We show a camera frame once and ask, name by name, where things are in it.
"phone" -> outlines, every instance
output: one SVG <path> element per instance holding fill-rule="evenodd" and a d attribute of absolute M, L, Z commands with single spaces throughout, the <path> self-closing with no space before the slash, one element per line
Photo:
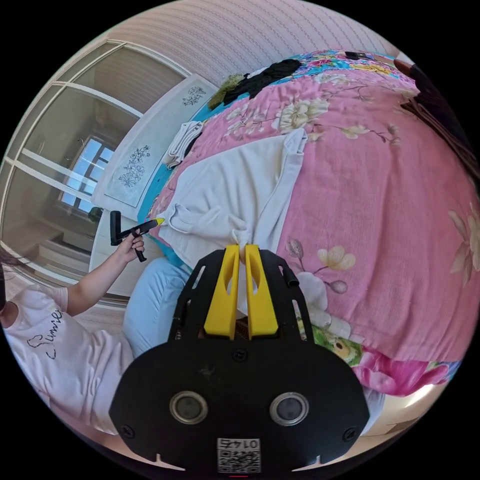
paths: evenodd
<path fill-rule="evenodd" d="M 346 51 L 345 56 L 350 60 L 359 60 L 359 59 L 375 60 L 375 57 L 370 53 L 363 53 L 361 51 Z"/>

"camera lens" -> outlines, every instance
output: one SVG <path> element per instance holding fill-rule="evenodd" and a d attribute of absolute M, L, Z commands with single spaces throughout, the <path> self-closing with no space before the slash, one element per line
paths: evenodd
<path fill-rule="evenodd" d="M 282 393 L 270 405 L 270 417 L 282 427 L 299 424 L 309 412 L 309 403 L 300 393 Z"/>
<path fill-rule="evenodd" d="M 198 393 L 181 391 L 170 400 L 170 413 L 183 424 L 196 425 L 207 416 L 208 406 Z"/>

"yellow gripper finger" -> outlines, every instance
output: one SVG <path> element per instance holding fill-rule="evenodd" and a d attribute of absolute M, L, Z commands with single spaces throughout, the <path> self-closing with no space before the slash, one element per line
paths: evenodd
<path fill-rule="evenodd" d="M 210 309 L 203 328 L 207 335 L 217 337 L 235 337 L 237 298 L 239 294 L 240 250 L 238 245 L 229 245 L 225 249 Z M 230 294 L 228 286 L 231 280 Z"/>
<path fill-rule="evenodd" d="M 277 333 L 279 325 L 258 245 L 247 245 L 245 247 L 245 266 L 248 336 L 250 340 L 252 337 L 273 336 Z M 254 293 L 252 278 L 256 283 L 256 293 Z"/>

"label sticker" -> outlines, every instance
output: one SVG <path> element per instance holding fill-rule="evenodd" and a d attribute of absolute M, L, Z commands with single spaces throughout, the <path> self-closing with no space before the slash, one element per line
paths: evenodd
<path fill-rule="evenodd" d="M 261 472 L 259 438 L 218 438 L 218 473 L 258 474 Z"/>

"light blue pants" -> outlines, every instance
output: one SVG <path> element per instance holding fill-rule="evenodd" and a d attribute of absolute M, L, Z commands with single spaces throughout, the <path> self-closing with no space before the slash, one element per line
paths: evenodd
<path fill-rule="evenodd" d="M 156 258 L 143 271 L 123 320 L 134 358 L 168 340 L 177 300 L 189 276 L 166 258 Z"/>

